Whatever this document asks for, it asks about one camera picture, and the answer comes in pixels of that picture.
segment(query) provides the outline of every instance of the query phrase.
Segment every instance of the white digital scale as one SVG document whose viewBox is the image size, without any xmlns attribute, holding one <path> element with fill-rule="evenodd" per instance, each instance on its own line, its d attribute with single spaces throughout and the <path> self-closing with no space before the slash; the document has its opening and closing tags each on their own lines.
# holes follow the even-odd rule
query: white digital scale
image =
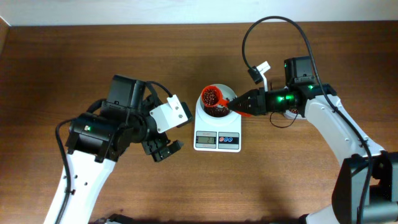
<svg viewBox="0 0 398 224">
<path fill-rule="evenodd" d="M 214 84 L 223 93 L 223 98 L 232 100 L 235 92 L 228 86 Z M 193 148 L 197 151 L 239 152 L 242 142 L 242 117 L 234 111 L 222 118 L 208 115 L 204 110 L 201 96 L 195 113 L 195 134 Z"/>
</svg>

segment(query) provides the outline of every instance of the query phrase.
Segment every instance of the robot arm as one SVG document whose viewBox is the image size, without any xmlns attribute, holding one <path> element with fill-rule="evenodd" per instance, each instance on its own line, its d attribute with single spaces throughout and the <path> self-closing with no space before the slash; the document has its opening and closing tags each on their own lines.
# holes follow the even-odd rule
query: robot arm
<svg viewBox="0 0 398 224">
<path fill-rule="evenodd" d="M 143 100 L 145 88 L 151 92 Z M 45 224 L 56 222 L 65 194 L 70 194 L 59 223 L 88 223 L 106 179 L 130 143 L 141 143 L 147 155 L 160 162 L 183 143 L 171 141 L 165 131 L 191 121 L 187 105 L 176 95 L 167 103 L 157 97 L 149 82 L 115 75 L 106 100 L 94 103 L 74 119 L 66 146 L 71 189 L 66 192 L 65 167 Z M 93 114 L 101 108 L 99 115 Z"/>
<path fill-rule="evenodd" d="M 310 73 L 308 57 L 288 59 L 285 61 L 287 87 L 271 91 L 266 91 L 264 88 L 250 90 L 231 101 L 228 108 L 256 116 L 297 109 L 302 117 L 319 130 L 341 166 L 333 191 L 332 204 L 319 212 L 303 216 L 302 223 L 356 223 L 361 192 L 368 171 L 368 156 L 357 135 L 347 122 L 333 111 Z M 323 89 L 333 105 L 338 107 L 366 140 L 374 161 L 372 175 L 380 180 L 378 185 L 368 188 L 363 211 L 364 223 L 396 221 L 398 153 L 387 153 L 370 139 L 345 111 L 336 91 L 330 85 L 323 85 Z"/>
</svg>

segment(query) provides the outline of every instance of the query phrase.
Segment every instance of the white wall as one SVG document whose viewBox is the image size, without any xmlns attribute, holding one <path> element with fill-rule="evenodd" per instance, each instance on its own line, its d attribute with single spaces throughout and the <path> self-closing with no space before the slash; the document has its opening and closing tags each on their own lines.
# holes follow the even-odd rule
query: white wall
<svg viewBox="0 0 398 224">
<path fill-rule="evenodd" d="M 398 0 L 0 0 L 12 26 L 397 20 Z"/>
</svg>

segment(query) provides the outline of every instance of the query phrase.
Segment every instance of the wooden table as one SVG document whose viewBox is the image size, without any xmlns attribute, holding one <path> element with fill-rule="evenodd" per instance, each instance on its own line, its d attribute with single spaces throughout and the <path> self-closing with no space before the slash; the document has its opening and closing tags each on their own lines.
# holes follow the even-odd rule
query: wooden table
<svg viewBox="0 0 398 224">
<path fill-rule="evenodd" d="M 398 22 L 300 25 L 323 82 L 337 90 L 371 138 L 398 150 Z M 63 166 L 55 125 L 106 97 L 114 74 L 160 82 L 193 113 L 206 85 L 223 83 L 238 95 L 260 87 L 241 58 L 249 26 L 12 27 L 0 59 L 0 222 L 44 221 Z M 306 54 L 299 33 L 286 23 L 261 24 L 248 38 L 249 62 L 270 63 L 266 75 L 274 88 L 284 85 L 284 59 Z M 274 117 L 281 125 L 290 122 Z M 278 129 L 268 119 L 243 119 L 237 154 L 195 151 L 194 123 L 168 132 L 185 146 L 161 163 L 141 145 L 131 145 L 105 183 L 91 220 L 112 213 L 273 220 L 328 205 L 340 168 L 322 136 L 306 121 Z"/>
</svg>

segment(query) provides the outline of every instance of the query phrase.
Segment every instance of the wire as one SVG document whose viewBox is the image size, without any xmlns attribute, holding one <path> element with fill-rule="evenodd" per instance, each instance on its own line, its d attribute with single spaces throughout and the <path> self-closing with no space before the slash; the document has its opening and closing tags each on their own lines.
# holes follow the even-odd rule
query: wire
<svg viewBox="0 0 398 224">
<path fill-rule="evenodd" d="M 288 125 L 288 126 L 278 126 L 278 125 L 274 124 L 274 123 L 272 122 L 272 120 L 271 120 L 271 119 L 272 119 L 272 115 L 273 115 L 274 113 L 275 113 L 275 112 L 272 112 L 271 115 L 269 115 L 269 122 L 271 122 L 271 124 L 272 124 L 273 126 L 277 127 L 277 128 L 288 128 L 288 127 L 290 127 L 290 126 L 294 123 L 294 121 L 296 120 L 297 116 L 299 115 L 298 113 L 296 114 L 296 116 L 294 117 L 294 119 L 293 119 L 293 121 L 291 122 L 290 125 Z"/>
<path fill-rule="evenodd" d="M 300 32 L 301 36 L 303 37 L 303 40 L 305 42 L 305 45 L 307 46 L 307 50 L 308 50 L 308 54 L 310 56 L 310 60 L 311 60 L 311 64 L 312 64 L 312 68 L 315 74 L 315 77 L 317 78 L 318 84 L 320 86 L 320 89 L 323 93 L 323 96 L 325 97 L 326 101 L 328 102 L 328 104 L 330 105 L 330 107 L 333 109 L 334 113 L 337 113 L 340 115 L 340 117 L 348 124 L 348 126 L 354 131 L 354 133 L 357 135 L 358 139 L 361 141 L 362 146 L 364 147 L 366 154 L 368 156 L 368 172 L 366 173 L 366 178 L 365 178 L 365 183 L 363 185 L 363 189 L 362 189 L 362 194 L 361 194 L 361 201 L 359 203 L 359 207 L 358 207 L 358 216 L 357 216 L 357 224 L 362 224 L 363 222 L 363 210 L 364 210 L 364 205 L 365 205 L 365 199 L 366 199 L 366 194 L 368 191 L 368 187 L 369 187 L 369 183 L 372 177 L 372 169 L 373 169 L 373 159 L 372 159 L 372 154 L 371 151 L 369 150 L 368 145 L 366 144 L 366 141 L 363 139 L 362 135 L 359 133 L 359 131 L 355 128 L 355 126 L 348 120 L 348 118 L 341 112 L 338 110 L 338 108 L 330 101 L 329 97 L 327 96 L 325 90 L 323 89 L 322 86 L 322 82 L 321 79 L 319 77 L 318 74 L 318 70 L 317 70 L 317 66 L 315 65 L 315 59 L 313 57 L 312 54 L 312 49 L 310 46 L 310 41 L 308 40 L 307 36 L 305 35 L 304 31 L 301 29 L 301 27 L 294 21 L 282 17 L 282 16 L 268 16 L 268 17 L 264 17 L 262 19 L 259 19 L 257 22 L 255 22 L 246 32 L 244 38 L 243 38 L 243 43 L 242 43 L 242 57 L 243 57 L 243 61 L 246 64 L 246 66 L 249 69 L 255 69 L 252 68 L 249 64 L 249 62 L 246 59 L 246 55 L 245 55 L 245 46 L 246 46 L 246 39 L 248 38 L 248 35 L 250 33 L 250 31 L 253 30 L 253 28 L 258 25 L 259 23 L 266 21 L 268 19 L 281 19 L 283 21 L 286 21 L 290 24 L 292 24 L 294 27 L 296 27 L 296 29 Z"/>
<path fill-rule="evenodd" d="M 67 160 L 67 155 L 65 154 L 65 150 L 64 150 L 63 145 L 62 145 L 62 140 L 61 140 L 61 137 L 60 137 L 60 128 L 61 128 L 62 125 L 66 124 L 66 123 L 69 123 L 69 122 L 71 122 L 73 120 L 74 119 L 68 119 L 66 121 L 62 121 L 55 128 L 55 138 L 57 138 L 57 143 L 58 143 L 58 146 L 60 148 L 60 152 L 61 152 L 61 156 L 62 156 L 62 162 L 63 162 L 63 166 L 65 168 L 65 173 L 66 173 L 66 177 L 67 177 L 67 188 L 65 190 L 65 196 L 63 198 L 62 206 L 61 206 L 60 212 L 58 213 L 58 217 L 57 217 L 57 219 L 55 221 L 55 224 L 59 224 L 61 222 L 63 212 L 65 211 L 65 209 L 67 207 L 67 204 L 68 204 L 69 195 L 70 195 L 70 186 L 71 186 L 69 164 L 68 164 L 68 160 Z"/>
<path fill-rule="evenodd" d="M 168 94 L 169 97 L 173 97 L 173 94 L 166 87 L 164 87 L 162 84 L 160 84 L 158 82 L 155 82 L 155 81 L 147 81 L 147 83 L 151 83 L 151 84 L 154 84 L 154 85 L 157 85 L 157 86 L 161 87 Z"/>
</svg>

